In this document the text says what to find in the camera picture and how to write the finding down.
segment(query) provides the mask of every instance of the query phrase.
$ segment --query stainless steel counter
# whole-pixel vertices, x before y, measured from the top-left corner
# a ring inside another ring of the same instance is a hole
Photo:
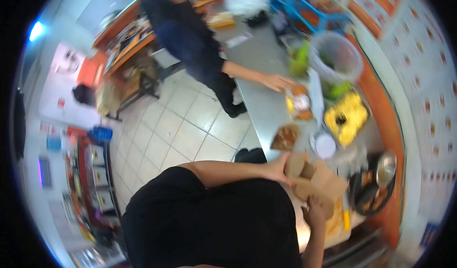
[[[276,42],[273,30],[270,25],[257,29],[250,29],[240,18],[236,18],[236,26],[232,29],[217,32],[217,38],[225,42],[232,37],[249,32],[252,38],[233,48],[226,48],[227,59],[247,68],[262,71],[265,73],[278,73],[289,77],[287,65],[287,53],[284,48]],[[289,115],[284,94],[275,92],[262,84],[235,78],[241,97],[244,100],[252,124],[254,125],[260,144],[268,161],[274,160],[280,155],[280,151],[270,150],[270,144],[277,129],[286,123],[292,122]],[[307,151],[311,160],[315,158],[310,149],[309,135],[317,129],[317,122],[299,122],[302,136],[295,146],[295,151]],[[367,152],[378,152],[383,150],[382,140],[378,127],[373,118],[360,131],[357,138],[345,150],[338,149],[331,160],[327,161],[329,167],[335,169],[343,166],[349,170],[350,165],[359,166],[366,158]],[[300,251],[302,252],[309,240],[309,227],[303,220],[301,202],[294,196],[289,188],[285,188],[294,205],[296,214],[296,229]],[[351,227],[362,223],[364,217],[353,213],[351,216]],[[343,233],[334,239],[326,241],[326,247],[336,245],[349,238],[350,233]]]

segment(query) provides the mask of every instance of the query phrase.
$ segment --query white lid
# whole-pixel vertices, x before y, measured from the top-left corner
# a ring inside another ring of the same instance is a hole
[[[316,153],[322,159],[328,159],[335,154],[336,144],[332,136],[322,133],[316,138]]]

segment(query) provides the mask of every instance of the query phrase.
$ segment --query cardboard box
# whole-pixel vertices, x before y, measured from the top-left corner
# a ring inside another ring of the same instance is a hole
[[[323,160],[316,160],[311,166],[307,163],[307,154],[293,153],[284,173],[292,179],[294,194],[303,202],[311,195],[318,196],[323,203],[325,219],[330,219],[335,202],[346,191],[348,181],[338,177]]]

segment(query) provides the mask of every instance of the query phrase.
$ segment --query worker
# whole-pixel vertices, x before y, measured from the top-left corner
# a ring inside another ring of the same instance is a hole
[[[283,173],[289,155],[266,163],[257,148],[240,151],[234,163],[198,161],[165,170],[132,196],[122,216],[131,265],[321,267],[323,207],[311,196],[309,210],[303,208],[311,236],[300,256],[294,208],[279,184],[291,185]]]
[[[214,33],[189,0],[140,1],[161,45],[181,60],[192,77],[214,91],[230,117],[246,112],[246,107],[244,103],[233,105],[236,84],[229,75],[263,83],[276,91],[293,85],[278,74],[253,71],[220,58],[220,45],[213,39]]]

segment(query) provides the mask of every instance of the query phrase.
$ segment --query black t-shirt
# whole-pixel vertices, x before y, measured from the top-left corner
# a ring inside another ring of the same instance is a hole
[[[169,168],[132,197],[122,228],[134,268],[301,265],[292,203],[264,179],[206,189],[190,170]]]

